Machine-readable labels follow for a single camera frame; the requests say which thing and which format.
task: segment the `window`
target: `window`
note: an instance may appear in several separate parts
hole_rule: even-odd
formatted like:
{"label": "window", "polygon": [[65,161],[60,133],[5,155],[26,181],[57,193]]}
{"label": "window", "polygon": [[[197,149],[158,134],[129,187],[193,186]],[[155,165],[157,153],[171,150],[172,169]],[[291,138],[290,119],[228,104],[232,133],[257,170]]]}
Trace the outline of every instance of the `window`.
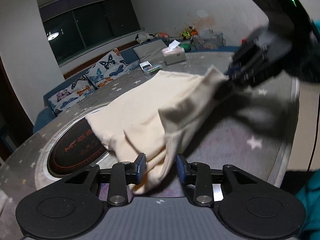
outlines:
{"label": "window", "polygon": [[140,30],[130,0],[104,0],[53,17],[43,23],[61,64],[106,41]]}

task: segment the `gray ribbed plate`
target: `gray ribbed plate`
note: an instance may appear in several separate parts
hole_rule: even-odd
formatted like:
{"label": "gray ribbed plate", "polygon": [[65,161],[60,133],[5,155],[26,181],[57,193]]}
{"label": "gray ribbed plate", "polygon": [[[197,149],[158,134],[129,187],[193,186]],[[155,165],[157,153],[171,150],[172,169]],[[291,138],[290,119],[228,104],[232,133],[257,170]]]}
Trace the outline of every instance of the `gray ribbed plate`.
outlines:
{"label": "gray ribbed plate", "polygon": [[92,231],[78,240],[239,240],[209,208],[193,206],[185,197],[135,197],[111,208]]}

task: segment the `white circular border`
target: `white circular border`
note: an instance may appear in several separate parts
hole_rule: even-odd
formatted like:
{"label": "white circular border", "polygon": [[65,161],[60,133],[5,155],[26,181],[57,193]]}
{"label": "white circular border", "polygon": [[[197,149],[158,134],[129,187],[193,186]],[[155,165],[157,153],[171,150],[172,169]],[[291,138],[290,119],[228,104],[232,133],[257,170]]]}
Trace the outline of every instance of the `white circular border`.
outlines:
{"label": "white circular border", "polygon": [[[110,102],[103,103],[101,105],[96,106],[94,109],[89,108],[86,112],[83,112],[81,115],[76,117],[76,119],[73,119],[71,122],[67,123],[65,126],[63,126],[58,132],[56,132],[46,143],[46,145],[40,149],[40,155],[38,158],[38,161],[36,163],[36,169],[35,169],[35,184],[36,189],[39,190],[55,181],[58,181],[60,178],[56,178],[52,176],[47,168],[47,162],[48,157],[57,143],[57,141],[67,132],[75,123],[79,122],[81,119],[83,119],[87,114],[93,114],[95,112],[100,111],[104,107],[106,107]],[[107,152],[102,158],[100,158],[96,163],[100,164],[102,168],[111,168],[114,163],[117,163],[118,160],[115,157],[115,155],[110,154],[110,152]]]}

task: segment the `window sill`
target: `window sill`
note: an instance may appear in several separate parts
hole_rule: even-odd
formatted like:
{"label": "window sill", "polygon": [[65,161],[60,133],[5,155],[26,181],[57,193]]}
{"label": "window sill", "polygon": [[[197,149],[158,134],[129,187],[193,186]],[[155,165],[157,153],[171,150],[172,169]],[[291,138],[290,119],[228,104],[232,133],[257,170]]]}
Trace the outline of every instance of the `window sill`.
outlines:
{"label": "window sill", "polygon": [[73,60],[75,60],[75,59],[77,59],[77,58],[79,58],[79,57],[81,57],[81,56],[89,53],[90,51],[93,51],[93,50],[95,50],[95,49],[98,49],[98,48],[100,48],[100,47],[102,47],[102,46],[105,46],[105,45],[107,45],[107,44],[109,44],[109,43],[112,43],[112,42],[114,42],[114,41],[118,41],[118,40],[120,40],[120,39],[122,39],[122,38],[125,38],[125,37],[128,37],[128,36],[130,36],[130,35],[133,35],[133,34],[136,34],[136,33],[141,33],[141,32],[143,32],[143,31],[144,31],[144,30],[138,30],[138,31],[135,31],[135,32],[132,32],[132,33],[128,33],[128,34],[126,34],[126,35],[123,35],[123,36],[114,38],[114,39],[112,39],[112,40],[106,41],[106,42],[104,42],[104,43],[101,43],[101,44],[99,44],[99,45],[97,45],[97,46],[95,46],[95,47],[93,47],[93,48],[90,48],[90,49],[88,49],[88,50],[86,50],[86,51],[83,51],[83,52],[77,54],[76,56],[74,56],[74,57],[72,57],[72,58],[70,58],[70,59],[62,62],[61,64],[59,64],[59,68],[61,68],[61,67],[63,67],[64,65],[70,63],[71,61],[73,61]]}

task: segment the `blue sofa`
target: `blue sofa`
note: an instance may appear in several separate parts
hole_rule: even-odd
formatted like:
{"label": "blue sofa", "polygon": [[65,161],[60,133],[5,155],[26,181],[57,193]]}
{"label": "blue sofa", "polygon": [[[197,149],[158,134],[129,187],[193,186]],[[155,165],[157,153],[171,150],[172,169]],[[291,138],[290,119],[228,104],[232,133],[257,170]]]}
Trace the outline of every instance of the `blue sofa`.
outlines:
{"label": "blue sofa", "polygon": [[[148,41],[145,42],[143,44],[147,44],[156,40],[160,40],[162,39],[163,42],[168,46],[171,41],[169,41],[167,38],[157,38],[154,39],[152,41]],[[124,60],[126,61],[126,63],[129,65],[130,70],[134,70],[136,69],[139,64],[140,64],[140,60],[137,56],[137,54],[134,52],[134,48],[140,46],[140,44],[130,47],[126,50],[123,50],[120,52],[121,56],[124,58]],[[234,47],[234,46],[226,46],[226,47],[222,47],[219,49],[213,49],[213,50],[199,50],[198,52],[205,52],[205,51],[229,51],[229,52],[234,52],[238,49],[238,47]],[[77,78],[83,76],[85,74],[85,72],[87,71],[87,69],[84,69],[83,71],[79,72],[78,74],[68,78],[65,82],[61,83],[60,85],[58,85],[57,87],[55,87],[54,89],[52,89],[51,91],[49,91],[48,93],[46,93],[43,98],[44,98],[44,103],[46,108],[44,110],[42,110],[39,114],[38,117],[36,119],[36,123],[33,127],[33,133],[36,133],[37,131],[39,131],[42,127],[46,126],[49,122],[51,122],[56,115],[53,113],[53,110],[51,109],[51,106],[49,104],[49,98],[52,97],[54,94],[58,93],[59,91],[67,88],[69,85],[71,85],[71,83],[76,80]]]}

